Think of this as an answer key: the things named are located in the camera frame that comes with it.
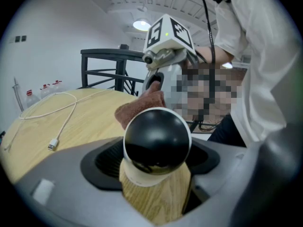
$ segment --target round table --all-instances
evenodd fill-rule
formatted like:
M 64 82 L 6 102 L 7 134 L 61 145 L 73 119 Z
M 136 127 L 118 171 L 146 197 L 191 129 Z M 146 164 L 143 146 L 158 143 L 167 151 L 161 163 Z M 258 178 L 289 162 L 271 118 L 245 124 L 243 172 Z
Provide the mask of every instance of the round table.
M 102 89 L 87 88 L 68 91 L 78 100 Z M 76 147 L 96 140 L 124 135 L 124 130 L 114 117 L 119 106 L 137 97 L 113 90 L 93 95 L 77 103 L 75 111 L 59 137 L 57 151 Z M 54 111 L 74 102 L 69 95 L 51 96 L 28 116 Z M 72 106 L 42 118 L 26 120 L 19 129 L 9 152 L 4 148 L 10 143 L 21 119 L 16 119 L 7 131 L 0 147 L 0 160 L 9 180 L 16 183 L 23 175 L 51 154 L 47 149 L 69 115 Z M 184 163 L 160 184 L 139 187 L 130 182 L 124 173 L 124 162 L 120 166 L 120 181 L 127 201 L 154 224 L 161 225 L 182 216 L 187 196 L 190 172 Z

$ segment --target black circular housing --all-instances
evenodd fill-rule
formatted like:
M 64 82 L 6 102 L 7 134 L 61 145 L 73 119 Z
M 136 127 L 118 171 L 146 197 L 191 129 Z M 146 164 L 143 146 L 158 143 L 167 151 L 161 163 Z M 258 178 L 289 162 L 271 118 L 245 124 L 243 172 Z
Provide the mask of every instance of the black circular housing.
M 152 63 L 152 58 L 149 57 L 149 56 L 146 56 L 146 57 L 144 58 L 144 61 L 145 61 L 145 63 L 147 63 L 147 64 L 151 64 L 151 63 Z
M 173 113 L 151 109 L 136 116 L 125 132 L 125 149 L 132 163 L 152 174 L 178 168 L 189 151 L 190 135 Z

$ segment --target brown cloth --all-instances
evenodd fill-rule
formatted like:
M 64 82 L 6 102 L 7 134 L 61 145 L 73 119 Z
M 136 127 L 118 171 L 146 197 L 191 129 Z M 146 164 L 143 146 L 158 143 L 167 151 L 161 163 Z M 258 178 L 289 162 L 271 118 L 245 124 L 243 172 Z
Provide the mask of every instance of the brown cloth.
M 135 101 L 124 104 L 117 108 L 115 117 L 126 129 L 128 123 L 140 112 L 152 107 L 166 107 L 164 102 L 164 94 L 159 91 L 160 82 L 154 81 L 150 88 L 147 89 Z

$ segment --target white shirt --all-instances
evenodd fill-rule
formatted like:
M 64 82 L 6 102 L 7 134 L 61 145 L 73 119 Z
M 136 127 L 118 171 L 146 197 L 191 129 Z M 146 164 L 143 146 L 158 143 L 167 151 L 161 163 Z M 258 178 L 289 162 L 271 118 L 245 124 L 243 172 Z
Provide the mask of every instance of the white shirt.
M 231 110 L 249 146 L 288 122 L 303 120 L 303 87 L 298 88 L 303 79 L 298 76 L 303 74 L 302 41 L 277 0 L 231 1 L 216 6 L 215 45 L 236 58 L 251 45 L 250 68 Z

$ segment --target dark pants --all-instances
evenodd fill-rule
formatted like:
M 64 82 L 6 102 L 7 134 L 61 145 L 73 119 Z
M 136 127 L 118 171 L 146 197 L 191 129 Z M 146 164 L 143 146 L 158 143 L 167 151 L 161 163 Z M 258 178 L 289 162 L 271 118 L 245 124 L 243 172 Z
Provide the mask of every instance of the dark pants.
M 230 114 L 222 119 L 208 140 L 226 145 L 246 147 Z

